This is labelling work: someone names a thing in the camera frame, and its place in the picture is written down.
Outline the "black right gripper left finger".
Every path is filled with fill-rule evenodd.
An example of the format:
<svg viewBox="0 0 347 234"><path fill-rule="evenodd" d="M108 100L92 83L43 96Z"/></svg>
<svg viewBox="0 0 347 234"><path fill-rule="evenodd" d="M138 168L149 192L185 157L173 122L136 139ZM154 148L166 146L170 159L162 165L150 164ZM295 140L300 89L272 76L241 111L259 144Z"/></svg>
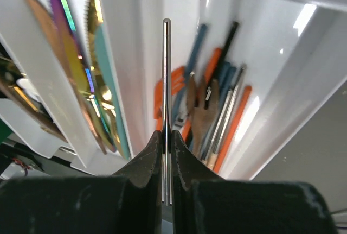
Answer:
<svg viewBox="0 0 347 234"><path fill-rule="evenodd" d="M1 233L160 233L162 134L110 176L1 183Z"/></svg>

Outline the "silver chopstick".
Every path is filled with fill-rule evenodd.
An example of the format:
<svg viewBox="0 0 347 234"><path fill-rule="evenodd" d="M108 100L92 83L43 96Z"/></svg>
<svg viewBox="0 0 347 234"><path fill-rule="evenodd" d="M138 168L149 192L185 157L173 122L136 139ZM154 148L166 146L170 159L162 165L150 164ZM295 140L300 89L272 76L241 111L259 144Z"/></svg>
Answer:
<svg viewBox="0 0 347 234"><path fill-rule="evenodd" d="M163 19L162 25L162 136L163 136L163 200L171 201L171 20Z"/></svg>

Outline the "iridescent knife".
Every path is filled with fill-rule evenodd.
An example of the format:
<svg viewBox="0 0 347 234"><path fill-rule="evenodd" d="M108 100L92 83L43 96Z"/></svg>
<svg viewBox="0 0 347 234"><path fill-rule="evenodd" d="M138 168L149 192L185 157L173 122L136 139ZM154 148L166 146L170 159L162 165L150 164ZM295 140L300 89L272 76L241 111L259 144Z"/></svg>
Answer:
<svg viewBox="0 0 347 234"><path fill-rule="evenodd" d="M104 137L109 141L110 127L96 93L94 75L81 47L69 4L67 0L49 0L49 3L67 61L67 73L72 77L72 87L85 113L88 126L95 137Z"/></svg>

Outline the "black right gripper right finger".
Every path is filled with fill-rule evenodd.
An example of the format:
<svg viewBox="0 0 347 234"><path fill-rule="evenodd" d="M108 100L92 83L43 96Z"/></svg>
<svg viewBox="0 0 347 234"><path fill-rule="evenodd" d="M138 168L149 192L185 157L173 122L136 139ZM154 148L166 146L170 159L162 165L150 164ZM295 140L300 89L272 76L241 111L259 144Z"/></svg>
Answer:
<svg viewBox="0 0 347 234"><path fill-rule="evenodd" d="M174 233L337 233L323 196L295 181L225 180L171 135Z"/></svg>

